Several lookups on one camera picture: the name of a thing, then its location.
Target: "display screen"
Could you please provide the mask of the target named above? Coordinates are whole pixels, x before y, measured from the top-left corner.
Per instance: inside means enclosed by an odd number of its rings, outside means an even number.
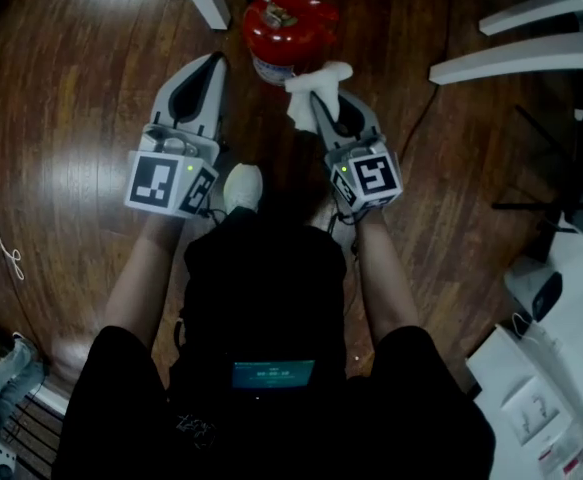
[[[235,389],[284,389],[306,386],[315,361],[233,363]]]

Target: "sleeve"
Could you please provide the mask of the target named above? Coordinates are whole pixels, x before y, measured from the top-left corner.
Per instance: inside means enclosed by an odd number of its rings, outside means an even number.
[[[424,329],[403,327],[380,342],[370,384],[376,423],[395,429],[397,438],[386,443],[398,447],[393,450],[404,450],[431,473],[448,476],[455,470],[464,478],[489,477],[493,431]]]
[[[106,327],[69,401],[53,478],[151,477],[167,425],[166,393],[149,351],[130,332]]]

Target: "fire extinguisher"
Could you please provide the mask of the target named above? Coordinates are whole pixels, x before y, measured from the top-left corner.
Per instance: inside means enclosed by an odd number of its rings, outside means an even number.
[[[338,10],[318,0],[247,0],[242,32],[258,75],[273,85],[301,73],[335,41]]]

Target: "white shoe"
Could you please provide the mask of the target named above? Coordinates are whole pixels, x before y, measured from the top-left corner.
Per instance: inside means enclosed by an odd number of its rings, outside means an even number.
[[[262,186],[262,173],[257,166],[236,165],[224,183],[224,208],[227,215],[238,206],[257,212]]]
[[[12,334],[12,336],[13,336],[14,342],[17,342],[17,341],[22,342],[22,344],[31,351],[31,358],[32,359],[38,357],[38,354],[39,354],[38,349],[36,348],[36,346],[33,344],[33,342],[31,340],[28,340],[21,333],[19,333],[17,331],[14,332]]]

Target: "white cloth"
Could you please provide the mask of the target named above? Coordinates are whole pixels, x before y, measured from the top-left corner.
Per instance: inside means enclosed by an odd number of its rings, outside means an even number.
[[[324,67],[313,73],[285,80],[284,87],[291,93],[287,115],[295,121],[296,130],[316,133],[315,116],[311,110],[311,91],[324,102],[334,121],[340,117],[338,84],[353,75],[353,68],[346,62],[327,62]]]

